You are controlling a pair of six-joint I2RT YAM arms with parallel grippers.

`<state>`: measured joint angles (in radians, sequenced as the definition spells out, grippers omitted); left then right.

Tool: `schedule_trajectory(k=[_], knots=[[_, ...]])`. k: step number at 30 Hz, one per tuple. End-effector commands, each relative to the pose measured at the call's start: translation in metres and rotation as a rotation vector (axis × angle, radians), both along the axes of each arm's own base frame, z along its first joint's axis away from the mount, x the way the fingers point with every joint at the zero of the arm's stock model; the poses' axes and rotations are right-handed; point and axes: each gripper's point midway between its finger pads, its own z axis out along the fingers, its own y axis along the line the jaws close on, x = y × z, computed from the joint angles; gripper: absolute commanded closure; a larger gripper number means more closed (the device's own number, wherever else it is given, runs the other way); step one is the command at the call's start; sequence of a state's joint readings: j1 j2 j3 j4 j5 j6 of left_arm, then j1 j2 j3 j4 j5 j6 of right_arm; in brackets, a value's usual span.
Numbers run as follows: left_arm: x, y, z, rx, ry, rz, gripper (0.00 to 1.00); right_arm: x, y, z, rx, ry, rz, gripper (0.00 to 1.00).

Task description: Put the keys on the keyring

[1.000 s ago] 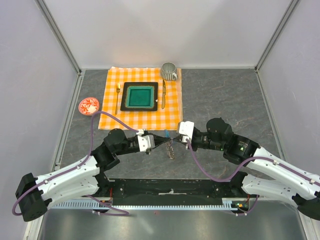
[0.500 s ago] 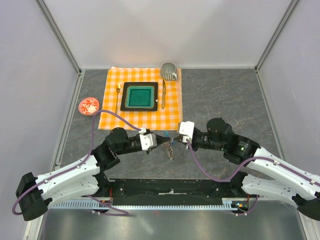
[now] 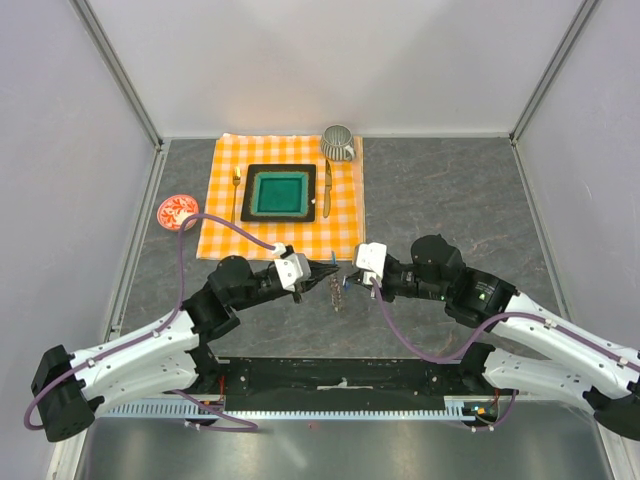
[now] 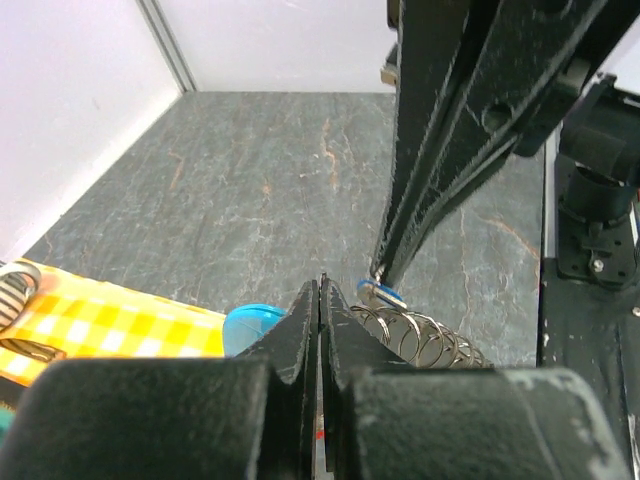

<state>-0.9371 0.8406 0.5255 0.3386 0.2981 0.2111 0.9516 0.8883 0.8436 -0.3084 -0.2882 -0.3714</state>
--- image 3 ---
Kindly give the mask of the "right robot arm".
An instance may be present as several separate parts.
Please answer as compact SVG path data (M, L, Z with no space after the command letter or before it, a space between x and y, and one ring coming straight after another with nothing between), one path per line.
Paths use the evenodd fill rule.
M370 290L379 306L397 297L440 301L445 313L471 329L452 354L433 356L400 335L431 364L458 366L467 392L486 388L543 395L577 407L630 440L639 438L639 352L587 332L545 309L514 285L471 268L440 235L414 241L411 261L382 243L361 243L346 282Z

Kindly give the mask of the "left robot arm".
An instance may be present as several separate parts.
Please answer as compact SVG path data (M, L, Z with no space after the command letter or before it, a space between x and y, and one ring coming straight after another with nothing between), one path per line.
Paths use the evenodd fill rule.
M175 390L211 392L220 371L209 344L239 326L239 311L287 296L299 302L338 269L291 253L253 271L245 258L228 256L200 290L160 319L94 347L48 349L27 412L39 415L38 429L56 443L127 402Z

